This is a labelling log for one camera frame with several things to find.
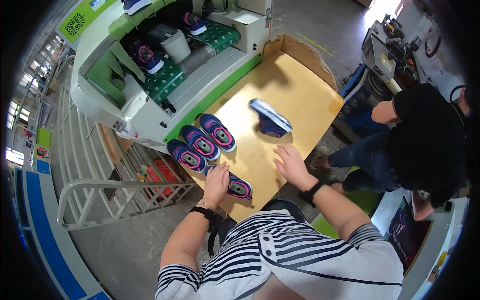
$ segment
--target yellow floor marking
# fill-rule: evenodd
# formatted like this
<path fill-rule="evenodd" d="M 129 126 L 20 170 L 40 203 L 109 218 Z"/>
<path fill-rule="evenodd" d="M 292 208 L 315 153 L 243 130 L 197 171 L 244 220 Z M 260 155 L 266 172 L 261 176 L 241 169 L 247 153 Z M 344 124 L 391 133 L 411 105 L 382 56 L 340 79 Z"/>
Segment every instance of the yellow floor marking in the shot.
<path fill-rule="evenodd" d="M 304 39 L 306 39 L 307 41 L 311 42 L 312 44 L 314 44 L 315 46 L 317 46 L 318 48 L 322 49 L 325 53 L 327 53 L 328 55 L 330 56 L 333 56 L 332 53 L 328 52 L 325 48 L 323 48 L 322 46 L 318 45 L 317 43 L 315 43 L 314 41 L 312 41 L 311 39 L 307 38 L 306 36 L 304 35 L 301 35 L 299 33 L 297 33 L 297 35 L 303 37 Z"/>

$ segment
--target silver bracelet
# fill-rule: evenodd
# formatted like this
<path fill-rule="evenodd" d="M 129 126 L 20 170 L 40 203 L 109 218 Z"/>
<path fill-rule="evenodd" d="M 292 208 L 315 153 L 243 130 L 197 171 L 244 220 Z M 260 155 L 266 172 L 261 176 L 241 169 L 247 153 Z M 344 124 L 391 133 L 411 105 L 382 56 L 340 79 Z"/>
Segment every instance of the silver bracelet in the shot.
<path fill-rule="evenodd" d="M 215 209 L 213 209 L 213 207 L 211 207 L 210 205 L 208 205 L 208 204 L 205 203 L 205 202 L 199 202 L 199 203 L 197 203 L 197 204 L 203 204 L 203 205 L 205 205 L 206 207 L 210 208 L 211 210 L 215 211 Z"/>

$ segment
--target shoe insole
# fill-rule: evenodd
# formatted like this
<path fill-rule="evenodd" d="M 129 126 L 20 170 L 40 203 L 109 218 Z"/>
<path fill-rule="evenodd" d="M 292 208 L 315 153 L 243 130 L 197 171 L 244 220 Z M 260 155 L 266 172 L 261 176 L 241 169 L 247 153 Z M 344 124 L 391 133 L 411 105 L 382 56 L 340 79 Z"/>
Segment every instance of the shoe insole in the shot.
<path fill-rule="evenodd" d="M 210 153 L 212 152 L 212 147 L 204 140 L 199 140 L 196 142 L 198 148 L 202 150 L 203 153 Z"/>
<path fill-rule="evenodd" d="M 221 140 L 223 143 L 230 142 L 230 139 L 228 138 L 228 135 L 225 133 L 225 131 L 223 131 L 221 129 L 216 131 L 216 137 L 217 137 L 217 139 Z"/>
<path fill-rule="evenodd" d="M 192 167 L 195 167 L 197 165 L 199 165 L 199 161 L 198 161 L 198 158 L 191 155 L 191 154 L 188 154 L 188 153 L 185 153 L 184 155 L 182 155 L 182 158 L 183 160 L 185 160 L 185 162 L 189 165 L 189 166 L 192 166 Z"/>
<path fill-rule="evenodd" d="M 243 185 L 234 182 L 230 182 L 230 192 L 238 196 L 246 196 L 248 194 L 248 191 Z"/>

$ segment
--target shirt collar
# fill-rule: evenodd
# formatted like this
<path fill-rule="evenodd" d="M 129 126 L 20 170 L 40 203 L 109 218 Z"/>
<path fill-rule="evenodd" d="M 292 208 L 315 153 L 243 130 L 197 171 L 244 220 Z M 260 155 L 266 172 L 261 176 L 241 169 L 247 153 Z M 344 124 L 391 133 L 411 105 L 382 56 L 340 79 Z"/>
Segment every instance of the shirt collar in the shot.
<path fill-rule="evenodd" d="M 465 124 L 467 122 L 467 117 L 465 117 L 465 114 L 463 113 L 462 109 L 460 106 L 458 106 L 457 103 L 453 103 L 452 106 L 455 108 L 456 112 L 458 113 L 458 116 L 462 120 L 463 127 L 465 127 Z"/>

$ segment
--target black shirt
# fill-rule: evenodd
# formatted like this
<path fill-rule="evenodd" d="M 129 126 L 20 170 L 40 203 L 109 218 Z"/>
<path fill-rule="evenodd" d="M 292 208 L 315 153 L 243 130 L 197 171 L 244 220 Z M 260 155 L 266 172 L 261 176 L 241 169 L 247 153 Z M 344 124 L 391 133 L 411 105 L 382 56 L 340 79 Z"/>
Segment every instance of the black shirt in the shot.
<path fill-rule="evenodd" d="M 430 193 L 434 208 L 448 201 L 463 179 L 465 115 L 430 84 L 395 95 L 401 122 L 392 129 L 387 153 L 408 190 Z"/>

